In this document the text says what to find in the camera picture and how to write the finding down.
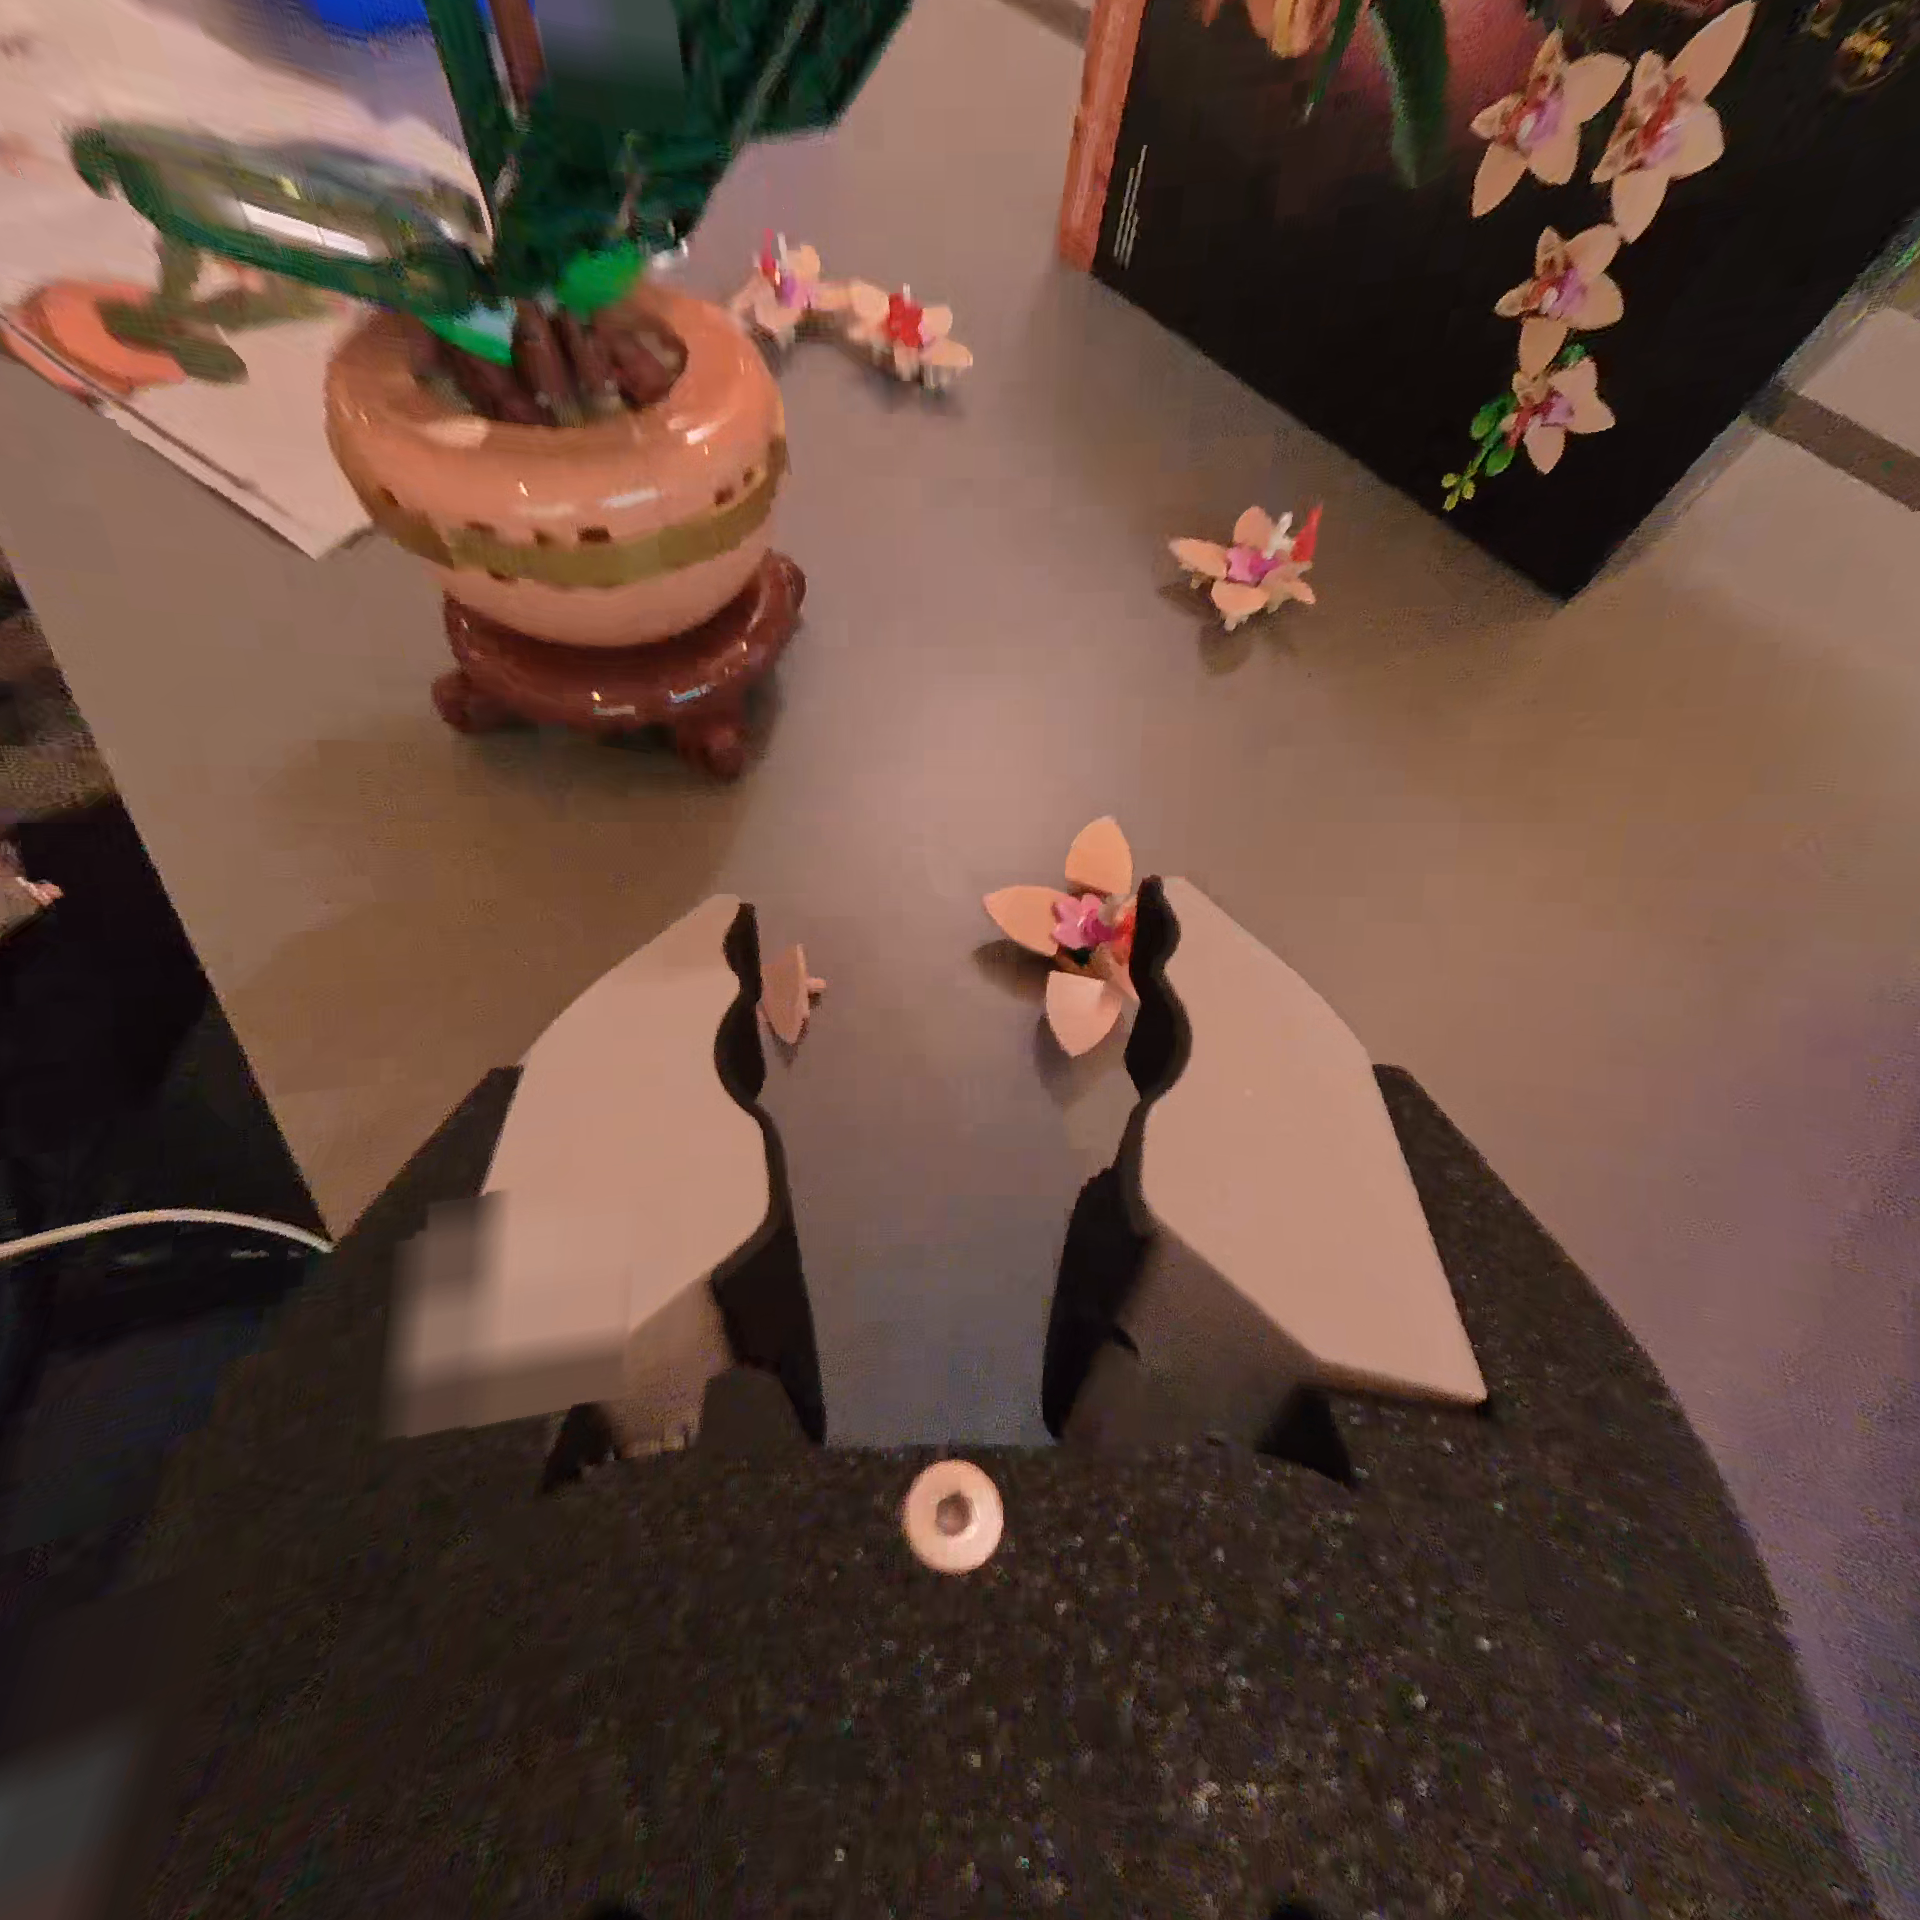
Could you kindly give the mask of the white instruction booklet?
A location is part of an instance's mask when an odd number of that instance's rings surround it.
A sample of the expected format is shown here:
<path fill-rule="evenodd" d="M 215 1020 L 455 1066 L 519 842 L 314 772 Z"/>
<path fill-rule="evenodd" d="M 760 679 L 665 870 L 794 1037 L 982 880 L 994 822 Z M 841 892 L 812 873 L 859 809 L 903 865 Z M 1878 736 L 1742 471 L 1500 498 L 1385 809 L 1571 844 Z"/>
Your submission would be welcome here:
<path fill-rule="evenodd" d="M 327 359 L 365 315 L 204 258 L 190 290 L 87 130 L 317 147 L 476 194 L 426 25 L 357 37 L 307 3 L 5 1 L 4 353 L 317 559 L 367 526 L 323 433 Z"/>

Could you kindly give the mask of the small toy brick petal piece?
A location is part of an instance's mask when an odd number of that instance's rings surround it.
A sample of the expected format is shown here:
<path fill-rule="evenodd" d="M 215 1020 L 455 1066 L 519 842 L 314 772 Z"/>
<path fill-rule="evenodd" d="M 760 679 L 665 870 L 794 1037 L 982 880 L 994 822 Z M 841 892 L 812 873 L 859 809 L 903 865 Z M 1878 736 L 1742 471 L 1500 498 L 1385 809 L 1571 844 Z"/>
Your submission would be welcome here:
<path fill-rule="evenodd" d="M 824 994 L 826 980 L 814 971 L 800 942 L 789 942 L 761 960 L 760 1017 L 782 1049 L 791 1051 L 803 1042 L 814 1005 Z"/>

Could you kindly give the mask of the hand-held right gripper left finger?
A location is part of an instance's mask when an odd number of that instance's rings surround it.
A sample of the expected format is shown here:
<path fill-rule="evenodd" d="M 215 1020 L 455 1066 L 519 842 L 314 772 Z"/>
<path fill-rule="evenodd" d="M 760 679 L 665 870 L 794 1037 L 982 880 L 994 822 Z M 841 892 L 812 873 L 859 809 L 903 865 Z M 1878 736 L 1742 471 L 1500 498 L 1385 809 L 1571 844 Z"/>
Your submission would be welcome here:
<path fill-rule="evenodd" d="M 810 1443 L 826 1396 L 766 1059 L 755 910 L 710 895 L 524 1056 L 481 1188 L 480 1416 L 608 1407 L 692 1438 L 707 1381 L 779 1386 Z"/>

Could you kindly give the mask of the black orchid print box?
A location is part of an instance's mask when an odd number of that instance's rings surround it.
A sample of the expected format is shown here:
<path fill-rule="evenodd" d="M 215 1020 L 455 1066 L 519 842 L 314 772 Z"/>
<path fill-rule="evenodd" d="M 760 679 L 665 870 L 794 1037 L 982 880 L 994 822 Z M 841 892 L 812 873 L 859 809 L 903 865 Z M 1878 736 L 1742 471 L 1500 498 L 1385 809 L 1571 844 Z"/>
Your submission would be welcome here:
<path fill-rule="evenodd" d="M 1916 233 L 1916 3 L 1092 3 L 1060 251 L 1567 598 Z"/>

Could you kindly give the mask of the toy brick orchid in pot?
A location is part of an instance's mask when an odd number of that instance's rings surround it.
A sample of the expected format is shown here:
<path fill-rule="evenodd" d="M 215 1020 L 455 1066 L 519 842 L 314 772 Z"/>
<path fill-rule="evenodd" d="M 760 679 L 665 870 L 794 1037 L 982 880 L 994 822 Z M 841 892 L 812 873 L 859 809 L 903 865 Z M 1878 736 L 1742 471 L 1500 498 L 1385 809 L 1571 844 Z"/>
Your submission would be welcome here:
<path fill-rule="evenodd" d="M 232 267 L 359 305 L 323 425 L 372 526 L 441 587 L 433 707 L 668 736 L 716 779 L 795 633 L 779 386 L 662 271 L 738 156 L 827 131 L 908 3 L 423 3 L 476 192 L 311 140 L 75 127 L 190 290 Z"/>

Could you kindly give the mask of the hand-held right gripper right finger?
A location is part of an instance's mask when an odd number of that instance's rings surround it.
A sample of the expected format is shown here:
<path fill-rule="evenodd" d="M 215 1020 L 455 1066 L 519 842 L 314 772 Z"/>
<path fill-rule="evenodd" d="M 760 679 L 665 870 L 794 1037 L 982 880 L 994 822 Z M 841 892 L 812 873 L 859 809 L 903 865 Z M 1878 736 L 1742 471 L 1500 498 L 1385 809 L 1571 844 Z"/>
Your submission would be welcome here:
<path fill-rule="evenodd" d="M 1134 1104 L 1045 1326 L 1056 1441 L 1339 1443 L 1333 1398 L 1484 1411 L 1363 1044 L 1182 876 L 1137 893 Z"/>

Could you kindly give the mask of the grey desk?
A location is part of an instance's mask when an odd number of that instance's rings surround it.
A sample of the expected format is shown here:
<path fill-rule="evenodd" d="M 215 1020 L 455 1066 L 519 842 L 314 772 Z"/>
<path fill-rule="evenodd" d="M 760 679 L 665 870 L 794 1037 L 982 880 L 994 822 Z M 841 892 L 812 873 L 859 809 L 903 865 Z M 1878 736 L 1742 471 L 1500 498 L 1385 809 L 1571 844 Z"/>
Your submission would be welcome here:
<path fill-rule="evenodd" d="M 1408 1068 L 1604 1291 L 1764 1550 L 1884 1912 L 1916 1916 L 1916 514 L 1760 435 L 1557 610 L 1051 251 L 1077 51 L 918 3 L 761 228 L 956 309 L 926 402 L 782 376 L 807 575 L 738 782 L 459 738 L 439 601 L 310 559 L 16 364 L 4 550 L 325 1226 L 711 893 L 826 976 L 774 1079 L 834 1436 L 1039 1434 L 1123 1115 L 982 895 L 1114 814 Z M 1167 539 L 1324 506 L 1226 633 Z"/>

